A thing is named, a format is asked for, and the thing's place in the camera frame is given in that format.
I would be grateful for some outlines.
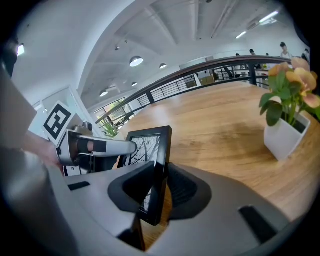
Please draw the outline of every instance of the white wall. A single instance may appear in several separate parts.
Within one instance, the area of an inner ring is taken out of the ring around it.
[[[153,73],[148,74],[148,71],[145,71],[144,77],[146,77],[146,79],[144,79],[144,77],[140,78],[140,80],[137,82],[138,84],[136,86],[139,90],[141,90],[142,88],[151,85],[152,83],[158,81],[159,79],[164,78],[166,76],[169,76],[172,73],[175,73],[179,70],[180,70],[179,65],[174,65],[174,66],[169,65],[166,68],[159,69],[158,73],[155,73],[155,74],[153,74]]]
[[[71,85],[79,89],[100,48],[153,0],[55,0],[39,3],[18,28],[25,53],[12,80],[31,105]]]
[[[248,47],[253,49],[256,55],[280,56],[282,48],[281,42],[285,42],[288,51],[297,57],[301,57],[308,47],[299,39],[297,33],[292,28],[288,28],[281,23],[275,23],[255,28],[256,33],[248,33],[246,36]]]

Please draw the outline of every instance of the orchid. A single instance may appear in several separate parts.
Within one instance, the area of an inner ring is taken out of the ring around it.
[[[297,107],[299,113],[311,109],[311,112],[320,115],[320,97],[312,94],[317,87],[317,74],[310,71],[308,62],[302,58],[292,58],[291,64],[293,68],[283,62],[268,72],[271,92],[261,97],[259,107],[261,115],[267,111],[266,121],[269,126],[276,125],[280,118],[294,126]],[[281,99],[281,103],[271,100],[275,96]]]

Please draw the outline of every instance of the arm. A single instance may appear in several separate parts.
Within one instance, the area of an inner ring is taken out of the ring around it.
[[[62,165],[59,162],[56,146],[31,131],[27,131],[22,149],[34,153],[40,157],[45,164],[56,165],[62,170]]]

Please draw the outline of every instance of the wooden tabletop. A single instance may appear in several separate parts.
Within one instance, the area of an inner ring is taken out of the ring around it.
[[[120,132],[171,126],[170,162],[238,180],[277,206],[290,220],[305,213],[320,174],[320,124],[308,113],[310,127],[300,145],[277,161],[264,145],[266,116],[258,108],[268,92],[230,82],[174,96],[144,108]],[[161,223],[142,223],[146,247],[165,230],[171,210],[167,187]]]

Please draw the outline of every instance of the recessed ceiling light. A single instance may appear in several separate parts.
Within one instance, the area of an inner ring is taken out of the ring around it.
[[[17,56],[20,56],[21,54],[24,54],[24,53],[25,53],[25,46],[22,43],[18,46]]]
[[[144,61],[140,56],[134,56],[130,59],[130,67],[136,67]]]
[[[265,22],[261,23],[260,25],[264,26],[264,25],[273,24],[276,22],[277,22],[277,20],[275,18],[270,18],[270,19],[266,20]]]
[[[264,23],[265,21],[269,20],[270,18],[276,16],[278,13],[279,13],[278,11],[274,11],[273,13],[270,13],[268,16],[265,16],[263,19],[260,19],[259,22]]]
[[[159,69],[164,69],[165,67],[167,66],[167,64],[165,64],[165,63],[162,63],[162,64],[160,64],[160,67],[159,67]]]
[[[247,33],[247,31],[242,32],[240,35],[238,35],[235,39],[238,39],[240,37],[242,37],[243,35],[245,35]]]
[[[100,92],[100,97],[106,96],[108,94],[107,89],[104,89]]]

